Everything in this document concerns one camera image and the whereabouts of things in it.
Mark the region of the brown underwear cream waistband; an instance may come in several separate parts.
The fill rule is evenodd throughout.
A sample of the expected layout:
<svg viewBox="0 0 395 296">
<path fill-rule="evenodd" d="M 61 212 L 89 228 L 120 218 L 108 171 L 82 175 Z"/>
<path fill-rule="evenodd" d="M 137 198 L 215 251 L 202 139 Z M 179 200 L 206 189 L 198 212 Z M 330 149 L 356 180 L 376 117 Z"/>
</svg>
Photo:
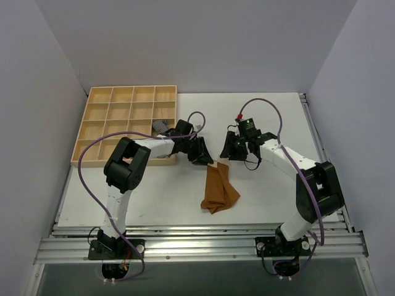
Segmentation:
<svg viewBox="0 0 395 296">
<path fill-rule="evenodd" d="M 201 209 L 212 215 L 233 207 L 240 198 L 239 192 L 229 179 L 230 161 L 218 158 L 213 165 L 207 166 L 206 187 Z"/>
</svg>

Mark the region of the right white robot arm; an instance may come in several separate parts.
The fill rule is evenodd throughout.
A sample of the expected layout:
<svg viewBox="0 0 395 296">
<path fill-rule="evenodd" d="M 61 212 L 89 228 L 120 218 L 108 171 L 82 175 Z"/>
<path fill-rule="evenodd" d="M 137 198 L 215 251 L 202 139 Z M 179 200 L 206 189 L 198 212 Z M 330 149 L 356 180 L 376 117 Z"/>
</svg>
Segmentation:
<svg viewBox="0 0 395 296">
<path fill-rule="evenodd" d="M 344 206 L 343 192 L 334 165 L 316 162 L 290 149 L 280 135 L 227 132 L 221 158 L 246 161 L 247 156 L 271 163 L 296 183 L 296 211 L 278 227 L 274 247 L 280 254 L 289 254 L 296 241 L 310 234 L 318 245 L 325 243 L 323 219 Z"/>
</svg>

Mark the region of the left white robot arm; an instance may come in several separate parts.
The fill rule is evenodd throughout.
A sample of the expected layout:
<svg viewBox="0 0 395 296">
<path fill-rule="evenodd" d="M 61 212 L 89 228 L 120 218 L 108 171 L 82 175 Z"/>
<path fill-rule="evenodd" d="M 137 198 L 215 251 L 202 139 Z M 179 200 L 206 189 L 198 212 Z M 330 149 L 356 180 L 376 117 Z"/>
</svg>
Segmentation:
<svg viewBox="0 0 395 296">
<path fill-rule="evenodd" d="M 158 139 L 132 140 L 122 137 L 109 157 L 104 175 L 108 185 L 106 208 L 111 217 L 105 217 L 104 226 L 98 232 L 102 251 L 109 258 L 120 257 L 125 244 L 120 239 L 126 231 L 126 214 L 131 193 L 140 184 L 148 162 L 184 153 L 194 165 L 213 164 L 204 138 L 190 136 L 194 132 L 191 123 L 179 120 L 174 128 L 168 128 L 164 121 L 155 121 Z"/>
</svg>

